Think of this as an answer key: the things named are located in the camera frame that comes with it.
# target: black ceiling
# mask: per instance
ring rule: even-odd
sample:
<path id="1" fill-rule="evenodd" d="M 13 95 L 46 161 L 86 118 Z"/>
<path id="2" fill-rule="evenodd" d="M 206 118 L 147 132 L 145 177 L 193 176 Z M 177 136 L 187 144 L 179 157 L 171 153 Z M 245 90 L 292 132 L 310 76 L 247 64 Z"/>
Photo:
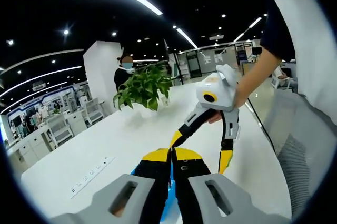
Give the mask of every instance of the black ceiling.
<path id="1" fill-rule="evenodd" d="M 221 34 L 218 43 L 233 41 L 258 17 L 265 13 L 264 0 L 148 0 L 163 15 L 157 16 L 136 0 L 4 0 L 0 36 L 0 66 L 7 68 L 38 55 L 70 49 L 86 51 L 95 41 L 120 42 L 134 59 L 153 59 L 169 51 L 193 48 L 172 25 L 189 35 L 198 47 L 214 44 L 210 36 Z M 259 38 L 265 17 L 242 39 Z M 65 37 L 63 31 L 69 30 Z M 9 46 L 6 41 L 12 39 Z M 58 84 L 67 76 L 84 79 L 83 53 L 49 56 L 20 65 L 1 75 L 5 90 L 32 77 L 55 70 L 82 65 L 81 69 L 43 78 Z M 4 95 L 10 105 L 27 95 L 27 83 Z"/>

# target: doorway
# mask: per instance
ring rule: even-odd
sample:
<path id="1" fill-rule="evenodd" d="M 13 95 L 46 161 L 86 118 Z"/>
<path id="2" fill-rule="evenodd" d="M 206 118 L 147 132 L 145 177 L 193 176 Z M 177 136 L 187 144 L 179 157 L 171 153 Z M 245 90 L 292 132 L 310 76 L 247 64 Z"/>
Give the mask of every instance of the doorway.
<path id="1" fill-rule="evenodd" d="M 201 69 L 199 59 L 196 52 L 191 52 L 186 56 L 187 64 L 189 65 L 191 78 L 201 77 Z"/>

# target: face mask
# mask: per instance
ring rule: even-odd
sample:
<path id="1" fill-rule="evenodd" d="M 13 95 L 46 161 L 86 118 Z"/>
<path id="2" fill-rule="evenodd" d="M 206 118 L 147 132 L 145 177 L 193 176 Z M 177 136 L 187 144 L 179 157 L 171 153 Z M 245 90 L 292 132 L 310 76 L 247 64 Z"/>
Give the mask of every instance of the face mask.
<path id="1" fill-rule="evenodd" d="M 122 66 L 123 66 L 125 69 L 131 69 L 132 66 L 133 66 L 133 63 L 122 63 Z"/>

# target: dark sleeve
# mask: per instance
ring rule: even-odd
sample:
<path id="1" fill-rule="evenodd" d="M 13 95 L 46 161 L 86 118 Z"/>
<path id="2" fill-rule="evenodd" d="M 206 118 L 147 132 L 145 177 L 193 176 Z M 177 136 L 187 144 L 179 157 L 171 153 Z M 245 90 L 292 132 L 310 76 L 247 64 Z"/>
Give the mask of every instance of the dark sleeve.
<path id="1" fill-rule="evenodd" d="M 124 84 L 128 78 L 130 77 L 130 74 L 127 73 L 125 70 L 122 69 L 117 69 L 115 72 L 115 84 L 116 84 L 116 89 L 118 90 L 119 87 Z"/>
<path id="2" fill-rule="evenodd" d="M 295 59 L 295 49 L 288 27 L 275 0 L 266 0 L 268 16 L 260 45 L 279 59 Z"/>

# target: power outlet strip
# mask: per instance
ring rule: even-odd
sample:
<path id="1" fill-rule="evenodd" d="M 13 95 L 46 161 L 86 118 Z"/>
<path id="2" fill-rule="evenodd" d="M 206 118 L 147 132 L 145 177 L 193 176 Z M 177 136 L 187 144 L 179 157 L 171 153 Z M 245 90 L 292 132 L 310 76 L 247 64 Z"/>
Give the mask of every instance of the power outlet strip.
<path id="1" fill-rule="evenodd" d="M 74 198 L 91 180 L 93 180 L 106 166 L 108 166 L 115 158 L 105 157 L 98 165 L 91 169 L 75 186 L 71 188 L 70 198 Z"/>

